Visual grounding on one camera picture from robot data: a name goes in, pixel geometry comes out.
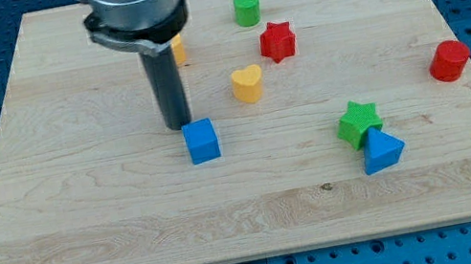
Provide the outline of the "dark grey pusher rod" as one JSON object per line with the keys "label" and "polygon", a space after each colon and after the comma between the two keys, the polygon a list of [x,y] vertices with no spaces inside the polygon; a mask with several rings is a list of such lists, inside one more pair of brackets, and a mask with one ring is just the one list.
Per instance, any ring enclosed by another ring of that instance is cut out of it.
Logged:
{"label": "dark grey pusher rod", "polygon": [[155,56],[140,54],[140,59],[166,127],[181,130],[191,122],[191,111],[171,47]]}

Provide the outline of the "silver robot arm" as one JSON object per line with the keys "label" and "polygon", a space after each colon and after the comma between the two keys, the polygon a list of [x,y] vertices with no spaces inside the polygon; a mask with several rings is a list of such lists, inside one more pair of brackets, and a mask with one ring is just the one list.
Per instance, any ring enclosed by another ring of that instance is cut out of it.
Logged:
{"label": "silver robot arm", "polygon": [[91,41],[118,52],[136,53],[168,129],[191,122],[171,40],[188,20],[186,0],[78,0],[91,7],[84,27]]}

